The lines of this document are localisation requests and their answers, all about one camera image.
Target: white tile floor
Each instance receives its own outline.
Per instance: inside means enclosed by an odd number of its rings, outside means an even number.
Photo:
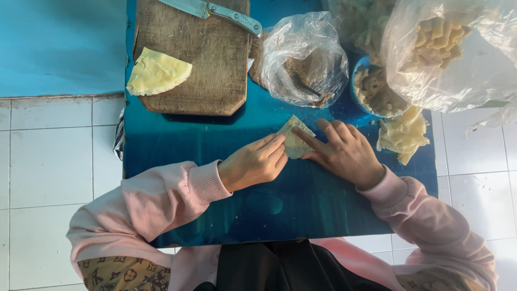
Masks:
[[[77,208],[119,185],[121,162],[111,147],[123,106],[121,98],[0,100],[0,291],[84,289],[64,234]],[[440,200],[489,239],[499,290],[514,290],[517,125],[462,137],[494,110],[433,112],[438,188]],[[348,240],[389,264],[403,264],[416,247],[397,235]]]

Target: pink sweater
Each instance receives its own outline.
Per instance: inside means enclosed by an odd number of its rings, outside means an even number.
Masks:
[[[210,202],[227,198],[217,163],[197,167],[184,162],[147,170],[82,206],[70,222],[71,261],[110,256],[139,257],[170,267],[169,290],[192,291],[205,281],[216,284],[220,245],[185,247],[176,255],[147,244],[158,235],[199,217]],[[471,232],[457,210],[428,196],[409,177],[398,178],[386,166],[375,188],[360,192],[377,216],[406,241],[416,244],[406,265],[391,266],[344,238],[311,239],[328,249],[348,270],[393,291],[405,289],[396,275],[429,268],[460,274],[485,290],[496,291],[494,256],[486,241]]]

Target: knife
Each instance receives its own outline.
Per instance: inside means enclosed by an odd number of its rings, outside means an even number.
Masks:
[[[259,21],[226,7],[214,3],[207,3],[201,0],[159,1],[199,18],[207,19],[209,16],[214,16],[216,18],[224,19],[241,27],[256,38],[260,38],[262,36],[262,25]]]

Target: ribbed cuff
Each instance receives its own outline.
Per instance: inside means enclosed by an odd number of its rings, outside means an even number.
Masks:
[[[208,165],[192,167],[188,174],[188,185],[195,201],[200,205],[230,197],[232,193],[224,187],[217,165],[221,160],[216,160]]]
[[[381,182],[368,191],[356,191],[372,201],[375,207],[389,208],[399,203],[407,195],[407,183],[397,177],[386,165],[386,174]]]

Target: blue bowl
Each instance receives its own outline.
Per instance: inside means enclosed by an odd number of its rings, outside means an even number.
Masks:
[[[370,64],[370,56],[369,55],[365,55],[362,58],[360,58],[359,61],[357,62],[357,64],[354,66],[354,70],[352,71],[352,77],[350,78],[350,86],[349,86],[350,87],[350,95],[352,96],[352,100],[354,101],[354,103],[357,106],[359,106],[359,108],[361,108],[362,111],[364,111],[364,112],[366,112],[368,114],[377,116],[377,117],[385,118],[386,116],[384,116],[384,115],[380,115],[380,114],[377,114],[377,113],[375,113],[373,111],[368,110],[364,106],[364,104],[361,103],[359,101],[359,99],[357,98],[357,95],[356,95],[355,90],[354,90],[354,76],[355,76],[355,72],[357,72],[357,69],[359,67],[370,68],[370,67],[376,67],[376,66]],[[394,115],[393,117],[404,114],[404,112],[406,112],[408,109],[409,108],[407,108],[406,110],[402,111],[401,113],[399,113],[397,115]]]

